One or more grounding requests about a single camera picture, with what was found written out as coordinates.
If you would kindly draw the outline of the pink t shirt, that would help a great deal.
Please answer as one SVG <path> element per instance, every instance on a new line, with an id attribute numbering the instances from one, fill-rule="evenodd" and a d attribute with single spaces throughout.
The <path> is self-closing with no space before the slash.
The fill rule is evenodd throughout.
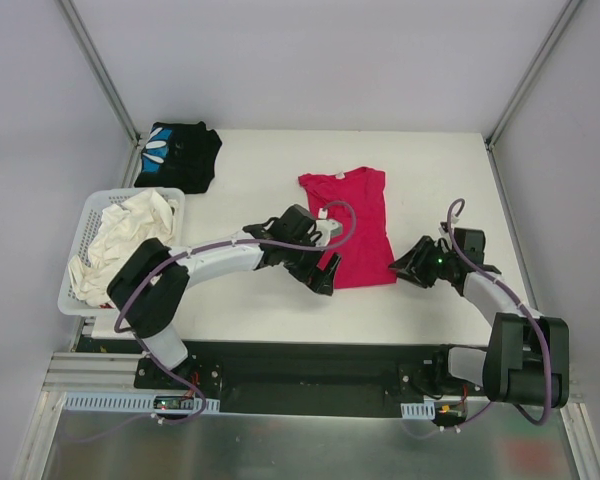
<path id="1" fill-rule="evenodd" d="M 336 289 L 394 284 L 389 270 L 394 254 L 387 235 L 384 190 L 386 173 L 371 167 L 334 175 L 306 173 L 298 177 L 309 210 L 321 208 L 340 222 L 352 236 L 335 250 L 341 256 L 335 276 Z"/>

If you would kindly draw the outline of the black t shirt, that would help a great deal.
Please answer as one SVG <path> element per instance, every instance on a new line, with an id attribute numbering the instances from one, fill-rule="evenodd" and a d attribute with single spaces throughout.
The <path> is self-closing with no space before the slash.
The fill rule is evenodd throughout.
<path id="1" fill-rule="evenodd" d="M 140 152 L 136 188 L 177 188 L 184 194 L 203 194 L 215 178 L 222 140 L 204 122 L 156 122 Z"/>

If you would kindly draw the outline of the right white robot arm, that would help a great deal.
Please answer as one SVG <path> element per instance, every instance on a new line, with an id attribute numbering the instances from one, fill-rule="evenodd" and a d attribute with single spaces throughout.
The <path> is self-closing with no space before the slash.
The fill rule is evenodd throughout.
<path id="1" fill-rule="evenodd" d="M 448 282 L 490 326 L 485 347 L 443 346 L 426 381 L 441 394 L 453 394 L 468 381 L 493 402 L 561 408 L 569 398 L 568 326 L 524 305 L 501 272 L 484 262 L 485 247 L 483 231 L 458 228 L 453 237 L 421 237 L 389 265 L 420 288 Z"/>

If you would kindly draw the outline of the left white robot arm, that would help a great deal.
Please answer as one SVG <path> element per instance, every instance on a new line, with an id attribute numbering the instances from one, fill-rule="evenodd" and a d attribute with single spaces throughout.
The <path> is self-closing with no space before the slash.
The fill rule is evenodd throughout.
<path id="1" fill-rule="evenodd" d="M 311 291 L 330 296 L 341 256 L 331 255 L 325 267 L 319 263 L 351 236 L 326 209 L 314 215 L 294 204 L 279 217 L 215 242 L 176 248 L 147 239 L 107 286 L 119 311 L 114 331 L 131 332 L 158 364 L 159 380 L 168 388 L 182 388 L 192 367 L 172 322 L 186 290 L 225 275 L 280 265 Z"/>

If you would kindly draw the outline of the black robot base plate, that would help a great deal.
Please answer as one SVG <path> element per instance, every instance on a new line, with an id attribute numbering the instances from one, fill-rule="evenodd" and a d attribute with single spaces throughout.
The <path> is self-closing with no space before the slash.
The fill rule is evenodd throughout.
<path id="1" fill-rule="evenodd" d="M 134 386 L 176 391 L 194 384 L 223 413 L 398 418 L 431 394 L 475 396 L 481 389 L 442 373 L 447 349 L 434 345 L 356 345 L 188 341 L 169 376 L 139 360 Z"/>

